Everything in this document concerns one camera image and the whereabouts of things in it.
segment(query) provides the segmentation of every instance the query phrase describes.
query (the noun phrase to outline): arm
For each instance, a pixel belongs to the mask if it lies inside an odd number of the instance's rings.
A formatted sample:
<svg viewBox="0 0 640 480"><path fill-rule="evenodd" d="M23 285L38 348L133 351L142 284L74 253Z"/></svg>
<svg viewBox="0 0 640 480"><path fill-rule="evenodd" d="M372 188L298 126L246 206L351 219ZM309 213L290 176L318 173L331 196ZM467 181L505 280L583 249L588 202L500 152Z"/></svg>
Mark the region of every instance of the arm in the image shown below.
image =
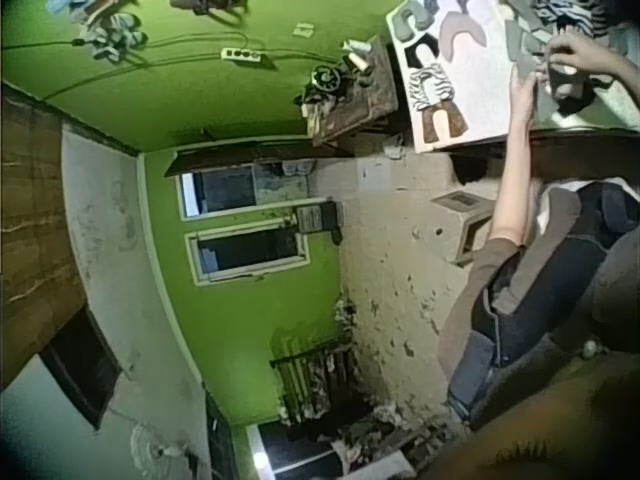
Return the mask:
<svg viewBox="0 0 640 480"><path fill-rule="evenodd" d="M640 69L620 55L616 55L613 61L611 76L622 83L627 89L633 101L640 107Z"/></svg>
<svg viewBox="0 0 640 480"><path fill-rule="evenodd" d="M611 75L627 89L640 107L640 69L637 65L575 31L551 39L547 55L552 63L570 65L589 73Z"/></svg>
<svg viewBox="0 0 640 480"><path fill-rule="evenodd" d="M520 80L511 72L511 119L507 136L507 156L493 212L489 239L505 238L516 245L524 243L529 214L531 148L529 128L533 118L536 77Z"/></svg>

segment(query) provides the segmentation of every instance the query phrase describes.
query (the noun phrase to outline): wooden panel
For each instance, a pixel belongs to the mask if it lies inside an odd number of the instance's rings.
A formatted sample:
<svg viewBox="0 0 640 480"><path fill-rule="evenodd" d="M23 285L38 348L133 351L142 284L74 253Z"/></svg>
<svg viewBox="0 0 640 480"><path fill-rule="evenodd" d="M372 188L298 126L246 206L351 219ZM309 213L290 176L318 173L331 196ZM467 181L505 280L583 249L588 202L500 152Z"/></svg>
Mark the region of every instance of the wooden panel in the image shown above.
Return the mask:
<svg viewBox="0 0 640 480"><path fill-rule="evenodd" d="M71 250L58 116L2 99L2 389L86 302Z"/></svg>

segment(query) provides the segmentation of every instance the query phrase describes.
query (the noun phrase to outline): zebra pattern cutout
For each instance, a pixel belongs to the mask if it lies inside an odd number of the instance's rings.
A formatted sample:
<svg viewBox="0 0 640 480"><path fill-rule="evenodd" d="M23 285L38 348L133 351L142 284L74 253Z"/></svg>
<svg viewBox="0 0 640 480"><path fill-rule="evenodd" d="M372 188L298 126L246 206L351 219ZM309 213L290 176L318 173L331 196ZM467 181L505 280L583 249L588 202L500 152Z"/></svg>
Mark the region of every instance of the zebra pattern cutout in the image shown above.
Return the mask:
<svg viewBox="0 0 640 480"><path fill-rule="evenodd" d="M544 24L567 17L583 35L598 38L609 31L609 16L602 0L536 0L533 10Z"/></svg>
<svg viewBox="0 0 640 480"><path fill-rule="evenodd" d="M451 100L454 93L451 80L439 63L411 72L409 76L409 99L418 111Z"/></svg>

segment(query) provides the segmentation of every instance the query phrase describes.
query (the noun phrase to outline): brown cutout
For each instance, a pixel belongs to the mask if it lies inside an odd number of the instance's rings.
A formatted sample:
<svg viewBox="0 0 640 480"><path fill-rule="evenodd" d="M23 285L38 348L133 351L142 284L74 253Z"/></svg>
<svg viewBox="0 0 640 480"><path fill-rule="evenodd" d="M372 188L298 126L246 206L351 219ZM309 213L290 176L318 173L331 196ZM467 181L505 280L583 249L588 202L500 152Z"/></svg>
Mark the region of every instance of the brown cutout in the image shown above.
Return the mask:
<svg viewBox="0 0 640 480"><path fill-rule="evenodd" d="M431 105L422 111L422 135L424 143L435 143L438 140L441 140L438 137L433 122L433 116L438 110L444 110L447 112L450 138L459 137L469 129L467 122L464 121L464 117L458 109L458 106L453 102L453 100L445 100L437 105Z"/></svg>

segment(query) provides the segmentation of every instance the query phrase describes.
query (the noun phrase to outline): cable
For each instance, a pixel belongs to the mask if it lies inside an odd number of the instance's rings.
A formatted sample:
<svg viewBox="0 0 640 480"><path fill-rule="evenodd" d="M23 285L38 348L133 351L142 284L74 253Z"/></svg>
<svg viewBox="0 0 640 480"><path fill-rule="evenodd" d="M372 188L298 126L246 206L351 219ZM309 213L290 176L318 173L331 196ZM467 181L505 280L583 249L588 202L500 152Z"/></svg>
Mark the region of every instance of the cable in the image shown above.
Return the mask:
<svg viewBox="0 0 640 480"><path fill-rule="evenodd" d="M2 50L18 50L20 48L54 47L59 45L71 46L71 42L59 40L54 42L24 43L22 45L3 45Z"/></svg>
<svg viewBox="0 0 640 480"><path fill-rule="evenodd" d="M328 61L327 60L328 57L322 57L322 56L318 57L316 56L316 54L313 54L311 52L304 52L301 50L275 49L275 50L269 50L269 51L294 52L299 55L303 55L297 58L313 60L313 61ZM282 57L279 59L273 58L273 60L286 60L287 58L290 58L290 57ZM105 73L96 75L94 77L89 77L87 79L72 83L67 87L61 88L60 90L56 90L55 92L52 92L49 95L46 95L45 97L42 98L42 101L48 101L54 97L62 95L63 93L67 93L71 90L75 90L76 88L90 85L92 83L99 82L102 80L107 80L109 78L119 77L121 75L127 75L137 70L146 70L148 68L162 68L162 67L168 67L173 65L180 65L183 63L192 63L192 62L209 61L209 60L221 60L220 54L219 53L203 53L203 54L194 54L194 55L183 55L180 57L170 57L157 62L147 63L145 65L132 65L128 67L121 67L110 72L105 72Z"/></svg>
<svg viewBox="0 0 640 480"><path fill-rule="evenodd" d="M258 42L262 47L264 43L261 40L255 38L249 38L242 32L226 31L226 32L198 32L198 33L185 33L181 35L174 35L173 37L162 38L153 42L148 42L145 48L159 48L165 45L173 45L174 43L183 42L198 42L198 41L217 41L217 37L222 37L220 40L224 40L223 35L237 35L244 40L244 44L240 48L247 48L250 42Z"/></svg>
<svg viewBox="0 0 640 480"><path fill-rule="evenodd" d="M105 72L102 73L100 75L96 75L93 77L89 77L87 79L84 80L80 80L78 82L72 83L71 85L61 88L60 90L56 90L53 93L50 93L49 95L46 95L45 97L42 98L42 101L48 101L51 100L54 97L57 97L58 95L62 95L63 93L67 93L71 90L75 90L76 88L80 88L80 87L84 87L86 85L90 85L92 83L95 82L99 82L102 80L107 80L109 78L114 78L114 77L118 77L121 75L126 75L129 73L133 73L137 70L146 70L148 68L161 68L161 67L167 67L167 66L171 66L171 65L180 65L182 63L190 63L190 62L198 62L198 61L207 61L207 60L220 60L220 54L219 53L205 53L205 54L200 54L200 55L185 55L182 57L171 57L165 60L161 60L159 62L155 62L155 63L148 63L146 65L135 65L135 66L129 66L129 67L122 67L122 68L118 68L116 70L113 70L111 72Z"/></svg>
<svg viewBox="0 0 640 480"><path fill-rule="evenodd" d="M323 62L338 63L340 61L340 59L338 59L338 58L330 57L328 55L323 55L321 53L308 52L306 50L295 50L295 49L292 49L292 48L271 48L271 49L265 49L263 51L264 52L272 52L272 53L277 53L277 52L299 53L299 54L307 55L309 58L316 58L316 59L321 60Z"/></svg>

